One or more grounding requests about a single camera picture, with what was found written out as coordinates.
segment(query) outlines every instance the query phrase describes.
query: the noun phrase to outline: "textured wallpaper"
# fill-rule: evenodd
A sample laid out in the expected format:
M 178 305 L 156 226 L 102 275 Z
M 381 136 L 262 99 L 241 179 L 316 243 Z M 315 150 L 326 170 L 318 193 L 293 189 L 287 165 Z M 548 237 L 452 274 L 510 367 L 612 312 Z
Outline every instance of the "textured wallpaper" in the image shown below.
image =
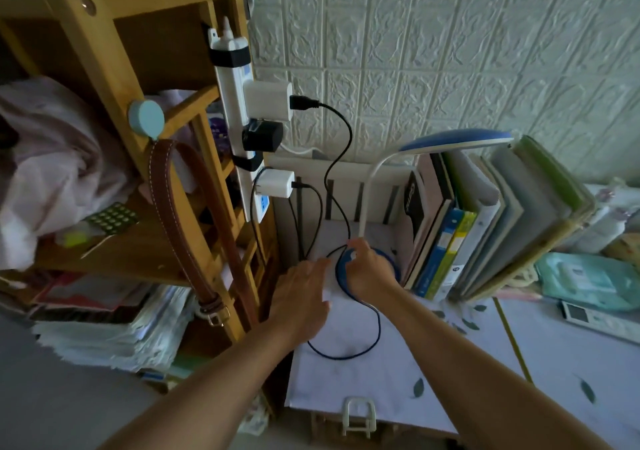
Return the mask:
M 640 178 L 640 0 L 255 0 L 255 72 L 351 121 L 346 160 L 433 131 L 532 135 L 586 180 Z M 346 129 L 296 113 L 289 146 Z

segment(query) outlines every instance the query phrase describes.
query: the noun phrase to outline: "brown leather strap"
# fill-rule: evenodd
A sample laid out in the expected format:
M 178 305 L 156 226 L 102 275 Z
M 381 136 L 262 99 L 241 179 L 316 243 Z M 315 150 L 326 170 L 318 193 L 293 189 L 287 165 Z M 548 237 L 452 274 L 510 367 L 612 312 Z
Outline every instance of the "brown leather strap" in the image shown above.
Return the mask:
M 182 160 L 191 170 L 193 178 L 202 191 L 218 231 L 231 274 L 234 277 L 235 291 L 243 305 L 249 325 L 256 326 L 258 324 L 257 307 L 242 266 L 236 239 L 227 219 L 227 211 L 218 199 L 212 179 L 198 152 L 189 145 L 174 140 L 158 140 L 152 147 L 149 156 L 149 189 L 164 233 L 171 243 L 182 271 L 198 296 L 203 312 L 213 314 L 224 309 L 223 301 L 213 289 L 211 282 L 204 276 L 189 248 L 182 226 L 180 226 L 180 219 L 173 201 L 170 175 L 174 149 L 180 153 Z

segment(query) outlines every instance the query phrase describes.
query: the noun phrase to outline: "desk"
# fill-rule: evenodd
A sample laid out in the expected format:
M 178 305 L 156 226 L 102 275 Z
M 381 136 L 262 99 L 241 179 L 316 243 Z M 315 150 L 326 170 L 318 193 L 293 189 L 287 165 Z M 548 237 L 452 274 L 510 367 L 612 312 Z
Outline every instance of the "desk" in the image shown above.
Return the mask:
M 357 223 L 352 222 L 352 232 L 357 232 L 357 229 Z M 325 221 L 312 259 L 324 256 L 345 240 L 344 222 Z M 392 227 L 368 224 L 367 240 L 372 246 L 391 253 Z M 312 343 L 326 354 L 344 356 L 371 345 L 377 335 L 377 323 L 373 311 L 351 300 L 340 290 L 333 276 L 337 257 L 337 253 L 332 256 L 333 264 L 327 270 L 324 285 L 324 299 L 332 301 L 332 309 L 325 326 Z M 483 311 L 421 301 L 432 310 L 443 311 L 447 322 L 459 326 L 469 340 L 522 376 L 520 364 L 492 300 L 475 304 L 486 307 Z M 463 319 L 477 326 L 478 330 L 470 329 Z M 363 396 L 373 399 L 379 421 L 456 433 L 401 335 L 386 317 L 381 315 L 381 320 L 378 345 L 354 360 L 332 361 L 316 355 L 307 344 L 298 347 L 293 357 L 285 405 L 341 414 L 345 398 Z M 413 387 L 421 378 L 424 393 L 416 398 Z M 357 416 L 366 414 L 363 407 L 352 405 L 351 409 L 351 413 Z
M 640 448 L 640 346 L 567 323 L 550 300 L 499 303 L 533 384 L 613 448 Z

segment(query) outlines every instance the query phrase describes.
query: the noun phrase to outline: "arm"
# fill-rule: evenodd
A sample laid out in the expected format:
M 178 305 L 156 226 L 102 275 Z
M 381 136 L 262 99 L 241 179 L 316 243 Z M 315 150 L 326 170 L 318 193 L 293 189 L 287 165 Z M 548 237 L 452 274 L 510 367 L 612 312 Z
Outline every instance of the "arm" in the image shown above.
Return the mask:
M 350 242 L 349 288 L 403 336 L 440 404 L 475 450 L 610 448 L 551 398 L 462 337 L 396 282 L 364 241 Z
M 227 448 L 253 398 L 283 357 L 322 328 L 328 260 L 300 263 L 281 276 L 269 320 L 192 374 L 100 450 Z

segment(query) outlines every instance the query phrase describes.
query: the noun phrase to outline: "forearm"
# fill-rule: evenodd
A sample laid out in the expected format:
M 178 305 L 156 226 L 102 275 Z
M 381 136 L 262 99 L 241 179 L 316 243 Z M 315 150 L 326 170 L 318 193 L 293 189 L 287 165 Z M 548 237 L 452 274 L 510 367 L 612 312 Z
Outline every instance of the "forearm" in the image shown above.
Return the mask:
M 473 449 L 609 448 L 571 414 L 400 287 L 374 304 L 403 335 L 422 373 Z
M 291 350 L 267 321 L 117 432 L 100 450 L 215 450 L 228 446 L 263 382 Z

